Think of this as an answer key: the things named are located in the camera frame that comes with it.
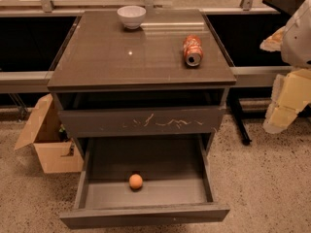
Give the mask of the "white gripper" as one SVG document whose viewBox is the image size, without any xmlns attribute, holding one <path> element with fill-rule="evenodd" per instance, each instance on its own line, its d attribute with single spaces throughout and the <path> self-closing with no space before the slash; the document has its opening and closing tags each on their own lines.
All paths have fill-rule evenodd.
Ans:
<svg viewBox="0 0 311 233">
<path fill-rule="evenodd" d="M 305 0 L 285 27 L 276 30 L 259 45 L 261 50 L 281 51 L 282 60 L 295 67 L 311 67 L 311 0 Z M 296 69 L 277 75 L 263 129 L 270 134 L 286 130 L 311 103 L 311 71 Z"/>
</svg>

